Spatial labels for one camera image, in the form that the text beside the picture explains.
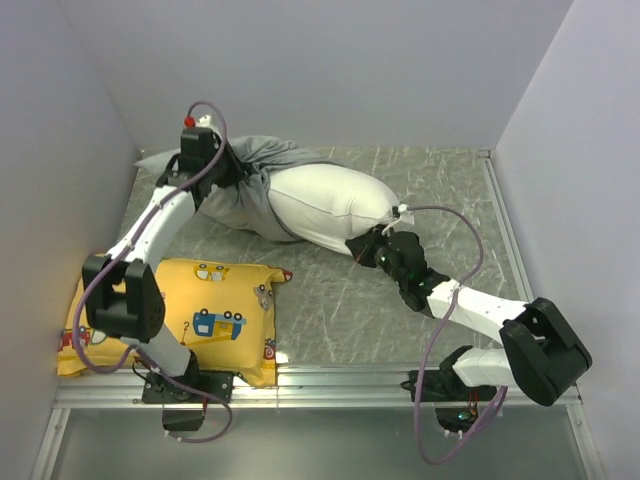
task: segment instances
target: yellow pillow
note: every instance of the yellow pillow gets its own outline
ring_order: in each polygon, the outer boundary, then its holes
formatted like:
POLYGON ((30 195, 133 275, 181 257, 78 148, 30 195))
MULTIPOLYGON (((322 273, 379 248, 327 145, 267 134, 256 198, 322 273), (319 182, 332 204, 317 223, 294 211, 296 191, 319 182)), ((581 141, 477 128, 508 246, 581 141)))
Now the yellow pillow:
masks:
MULTIPOLYGON (((233 265, 170 259, 158 266, 156 281, 165 305, 165 323, 183 345, 198 356, 202 370, 242 375, 255 387, 276 384, 275 306, 273 282, 292 274, 265 265, 233 265)), ((85 369, 71 345, 73 313, 83 293, 78 283, 58 349, 58 375, 85 369)), ((87 326, 83 312, 80 333, 87 356, 97 365, 113 365, 125 345, 87 326)), ((125 365, 133 363, 130 355, 125 365)))

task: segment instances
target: black bracket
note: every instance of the black bracket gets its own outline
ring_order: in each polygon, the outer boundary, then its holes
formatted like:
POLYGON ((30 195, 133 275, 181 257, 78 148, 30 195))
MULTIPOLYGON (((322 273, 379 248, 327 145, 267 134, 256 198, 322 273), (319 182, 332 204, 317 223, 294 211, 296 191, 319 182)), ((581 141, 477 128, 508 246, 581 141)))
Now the black bracket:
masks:
MULTIPOLYGON (((467 351, 470 345, 458 348, 440 363, 438 370, 425 370, 422 382, 421 403, 466 402, 473 394, 479 402, 488 402, 497 393, 494 386, 467 387, 453 370, 453 365, 467 351)), ((411 401, 416 401, 416 383, 418 370, 409 372, 409 380, 400 385, 411 394, 411 401)))
MULTIPOLYGON (((221 143, 218 134, 210 128, 185 128, 180 136, 180 153, 169 160, 164 173, 158 178, 156 186, 178 187, 182 185, 204 170, 218 152, 221 143)), ((237 185, 249 174, 249 168, 240 161, 227 143, 220 159, 211 171, 191 187, 190 192, 193 195, 196 210, 211 193, 213 185, 220 188, 237 185)))
MULTIPOLYGON (((174 380, 182 385, 188 385, 201 392, 212 394, 227 403, 231 400, 233 374, 200 371, 197 357, 193 352, 191 352, 191 359, 185 374, 174 378, 174 380)), ((147 374, 141 401, 147 405, 203 403, 201 410, 163 409, 162 425, 169 432, 194 432, 200 429, 206 413, 204 405, 208 403, 202 396, 186 392, 154 372, 147 374)))
POLYGON ((418 235, 391 230, 389 236, 385 236, 383 229, 378 226, 345 244, 356 263, 382 268, 395 281, 400 296, 411 310, 433 317, 427 297, 435 287, 451 278, 429 267, 418 235))
POLYGON ((537 298, 503 325, 500 338, 513 377, 540 405, 553 405, 593 363, 560 310, 545 298, 537 298))
MULTIPOLYGON (((110 257, 98 255, 85 260, 82 265, 85 289, 110 262, 110 257)), ((165 314, 153 270, 140 260, 119 262, 89 295, 86 309, 91 328, 111 338, 135 338, 143 343, 158 334, 165 314), (122 282, 125 292, 116 292, 113 287, 122 282)))

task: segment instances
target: marble floor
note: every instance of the marble floor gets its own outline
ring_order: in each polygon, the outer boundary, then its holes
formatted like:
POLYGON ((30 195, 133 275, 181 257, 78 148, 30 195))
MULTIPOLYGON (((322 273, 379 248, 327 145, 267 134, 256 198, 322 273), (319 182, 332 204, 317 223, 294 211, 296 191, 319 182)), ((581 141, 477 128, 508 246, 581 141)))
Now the marble floor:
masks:
MULTIPOLYGON (((481 272, 470 286, 505 298, 518 298, 475 151, 341 147, 316 150, 379 178, 404 203, 442 204, 462 211, 478 227, 487 253, 481 272)), ((154 181, 155 177, 138 173, 123 234, 147 205, 154 181)), ((414 231, 436 270, 459 278, 475 264, 477 246, 457 217, 417 212, 414 231)), ((379 270, 360 267, 350 257, 308 243, 273 245, 256 235, 230 230, 203 215, 196 215, 182 228, 166 256, 264 263, 294 272, 293 280, 276 290, 278 352, 286 354, 293 364, 415 362, 437 323, 409 310, 395 285, 379 270)), ((489 343, 480 334, 450 324, 442 332, 430 363, 438 363, 461 345, 486 347, 489 343)))

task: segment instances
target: gray fabric bag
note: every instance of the gray fabric bag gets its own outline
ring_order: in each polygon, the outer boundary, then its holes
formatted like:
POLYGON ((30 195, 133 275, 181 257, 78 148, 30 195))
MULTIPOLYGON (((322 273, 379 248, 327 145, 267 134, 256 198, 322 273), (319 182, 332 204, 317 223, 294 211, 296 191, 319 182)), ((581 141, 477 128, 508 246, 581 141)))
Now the gray fabric bag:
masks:
MULTIPOLYGON (((299 241, 300 238, 282 224, 269 204, 269 176, 312 163, 340 164, 276 137, 232 138, 229 145, 238 159, 249 166, 251 174, 237 186, 225 189, 214 186, 199 211, 231 228, 251 230, 273 242, 299 241)), ((163 152, 140 160, 136 166, 160 175, 171 157, 179 152, 180 149, 163 152)))

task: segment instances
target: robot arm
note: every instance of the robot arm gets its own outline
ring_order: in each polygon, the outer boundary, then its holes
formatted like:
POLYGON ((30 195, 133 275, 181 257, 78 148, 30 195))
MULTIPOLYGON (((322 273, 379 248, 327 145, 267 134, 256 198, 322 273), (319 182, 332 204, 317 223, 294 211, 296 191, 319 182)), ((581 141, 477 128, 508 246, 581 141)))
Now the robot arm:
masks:
MULTIPOLYGON (((460 285, 424 259, 418 236, 382 227, 347 241, 357 263, 380 267, 395 280, 414 311, 442 318, 460 285)), ((530 399, 552 405, 591 367, 591 355, 557 307, 544 298, 505 300, 464 287, 450 320, 502 345, 461 347, 440 364, 438 378, 423 385, 424 401, 464 400, 468 387, 519 387, 530 399)))
POLYGON ((197 359, 164 324, 165 305, 154 272, 176 233, 197 211, 212 186, 225 188, 246 175, 233 150, 222 146, 223 153, 209 172, 187 190, 180 190, 207 168, 221 145, 220 137, 209 128, 185 128, 180 153, 170 160, 157 181, 145 211, 106 256, 91 256, 82 267, 86 290, 98 275, 104 275, 112 259, 122 257, 87 297, 89 326, 142 351, 167 375, 186 385, 197 383, 197 359), (114 286, 122 282, 125 292, 116 292, 114 286))

